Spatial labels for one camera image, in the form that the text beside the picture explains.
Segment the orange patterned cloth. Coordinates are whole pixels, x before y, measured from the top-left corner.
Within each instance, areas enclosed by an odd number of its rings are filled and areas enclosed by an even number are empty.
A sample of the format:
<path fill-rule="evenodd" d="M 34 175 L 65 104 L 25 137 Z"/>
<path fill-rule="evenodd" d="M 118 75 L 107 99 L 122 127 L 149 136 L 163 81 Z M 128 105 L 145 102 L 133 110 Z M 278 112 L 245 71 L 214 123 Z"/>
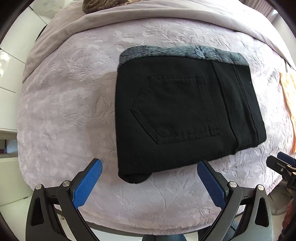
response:
<path fill-rule="evenodd" d="M 293 127 L 292 152 L 295 153 L 295 76 L 292 73 L 280 73 L 280 84 L 283 90 L 286 105 L 290 113 L 290 120 Z"/>

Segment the lilac embossed bed blanket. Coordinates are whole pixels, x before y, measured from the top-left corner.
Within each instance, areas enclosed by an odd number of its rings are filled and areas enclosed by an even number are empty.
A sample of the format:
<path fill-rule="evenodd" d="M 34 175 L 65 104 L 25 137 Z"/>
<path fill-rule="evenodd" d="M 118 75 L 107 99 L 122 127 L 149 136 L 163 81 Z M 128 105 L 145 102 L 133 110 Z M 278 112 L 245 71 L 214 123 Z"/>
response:
<path fill-rule="evenodd" d="M 267 139 L 256 148 L 211 162 L 228 180 L 271 192 L 281 180 L 266 158 L 290 153 L 293 128 L 280 74 L 285 61 L 247 34 L 205 22 L 153 18 L 93 28 L 69 37 L 23 83 L 18 160 L 30 187 L 72 179 L 93 158 L 103 172 L 80 212 L 86 221 L 125 232 L 172 235 L 212 224 L 219 213 L 196 166 L 154 173 L 140 184 L 118 177 L 115 83 L 119 55 L 139 45 L 211 46 L 248 61 Z"/>

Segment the black pants with patterned trim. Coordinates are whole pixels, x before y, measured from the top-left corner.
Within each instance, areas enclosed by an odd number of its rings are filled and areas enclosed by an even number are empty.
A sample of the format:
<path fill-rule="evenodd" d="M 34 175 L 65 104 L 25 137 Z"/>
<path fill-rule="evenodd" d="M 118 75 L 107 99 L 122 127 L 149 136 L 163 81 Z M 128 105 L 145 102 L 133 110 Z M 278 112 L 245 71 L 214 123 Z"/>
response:
<path fill-rule="evenodd" d="M 115 127 L 118 175 L 131 184 L 266 140 L 247 60 L 208 46 L 123 51 Z"/>

